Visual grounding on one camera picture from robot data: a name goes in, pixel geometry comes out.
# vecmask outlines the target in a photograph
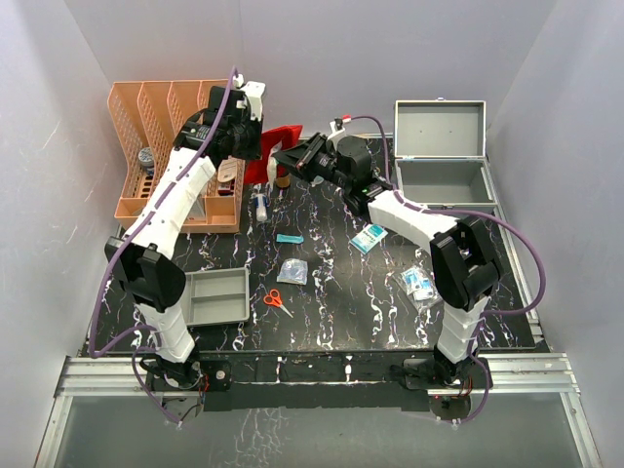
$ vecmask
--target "blue packet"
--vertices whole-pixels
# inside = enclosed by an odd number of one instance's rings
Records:
[[[376,224],[369,224],[349,242],[354,245],[362,254],[367,254],[374,246],[381,242],[381,239],[388,235],[383,227]]]
[[[285,244],[303,244],[303,236],[287,236],[285,234],[278,234],[277,242],[283,242]]]

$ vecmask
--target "scissors handle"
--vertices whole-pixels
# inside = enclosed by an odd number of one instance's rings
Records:
[[[269,294],[264,297],[264,303],[267,305],[274,305],[275,307],[281,307],[282,298],[280,297],[280,292],[277,290],[269,291]]]

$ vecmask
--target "orange plastic organizer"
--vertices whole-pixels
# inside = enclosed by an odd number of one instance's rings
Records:
[[[128,173],[115,218],[128,229],[137,220],[169,162],[174,138],[186,119],[208,105],[212,86],[227,80],[119,82],[108,97],[108,110],[126,155]],[[138,163],[138,152],[149,146],[154,175]],[[245,162],[238,161],[234,195],[220,196],[216,176],[202,195],[205,219],[187,219],[182,232],[238,232]]]

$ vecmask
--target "red scissors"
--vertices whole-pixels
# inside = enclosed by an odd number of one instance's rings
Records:
[[[289,314],[289,317],[293,318],[293,314],[291,314],[289,312],[289,309],[287,309],[286,307],[284,307],[284,303],[282,302],[282,297],[280,296],[280,292],[277,290],[271,290],[269,291],[269,294],[267,294],[264,297],[264,303],[266,305],[272,305],[274,307],[279,307],[280,309],[282,309],[284,312],[286,312],[287,314]]]

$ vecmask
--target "plastic bag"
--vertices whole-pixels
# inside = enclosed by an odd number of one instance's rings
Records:
[[[394,277],[418,312],[442,299],[436,290],[433,278],[419,266],[395,273]]]
[[[308,262],[296,258],[284,261],[277,282],[305,286],[308,282]]]

